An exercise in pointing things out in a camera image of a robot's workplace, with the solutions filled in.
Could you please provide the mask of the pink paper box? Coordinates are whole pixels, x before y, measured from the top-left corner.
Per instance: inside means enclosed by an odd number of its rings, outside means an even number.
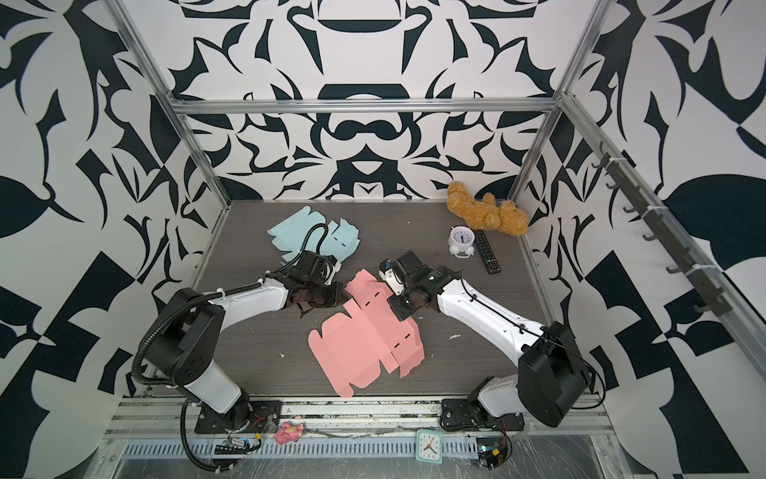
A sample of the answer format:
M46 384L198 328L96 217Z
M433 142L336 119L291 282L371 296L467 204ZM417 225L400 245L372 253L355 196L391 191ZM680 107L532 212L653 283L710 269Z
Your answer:
M353 397L385 369L407 376L425 358L414 319L401 321L388 303L393 292L369 271L359 271L346 287L351 299L342 313L311 331L308 345L335 393Z

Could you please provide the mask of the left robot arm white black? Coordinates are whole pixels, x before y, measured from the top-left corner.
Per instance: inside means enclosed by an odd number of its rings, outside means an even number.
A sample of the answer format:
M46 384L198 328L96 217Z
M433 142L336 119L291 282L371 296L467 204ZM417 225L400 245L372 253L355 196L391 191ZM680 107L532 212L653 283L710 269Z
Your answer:
M221 332L264 313L345 303L344 283L335 279L340 270L341 261L333 255L303 251L250 285L213 293L180 289L141 339L132 378L181 391L227 430L245 427L255 417L249 395L215 363Z

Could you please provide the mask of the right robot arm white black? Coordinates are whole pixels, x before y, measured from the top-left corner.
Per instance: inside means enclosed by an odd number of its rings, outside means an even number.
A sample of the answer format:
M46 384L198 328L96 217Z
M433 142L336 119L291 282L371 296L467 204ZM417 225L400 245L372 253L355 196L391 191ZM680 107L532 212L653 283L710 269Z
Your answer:
M506 309L475 289L458 271L429 267L409 251L379 265L393 292L388 304L397 319L434 309L460 321L510 359L517 372L488 377L458 406L441 415L441 427L493 428L507 416L528 413L548 427L559 426L594 382L572 331L555 321L543 325Z

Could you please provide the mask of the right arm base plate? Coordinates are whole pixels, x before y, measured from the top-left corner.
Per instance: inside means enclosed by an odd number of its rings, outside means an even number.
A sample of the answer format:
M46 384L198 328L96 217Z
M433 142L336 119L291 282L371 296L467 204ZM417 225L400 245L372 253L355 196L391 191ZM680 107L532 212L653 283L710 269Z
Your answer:
M523 431L526 421L522 413L511 413L502 417L491 416L478 401L468 399L443 399L439 425L448 432L457 431Z

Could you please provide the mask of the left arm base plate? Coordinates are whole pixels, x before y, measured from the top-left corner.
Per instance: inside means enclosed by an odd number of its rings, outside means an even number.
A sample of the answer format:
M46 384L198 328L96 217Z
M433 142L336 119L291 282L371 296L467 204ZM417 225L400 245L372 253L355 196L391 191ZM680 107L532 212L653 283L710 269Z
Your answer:
M195 424L197 434L249 434L275 432L281 419L283 403L279 400L239 401L227 413L203 405Z

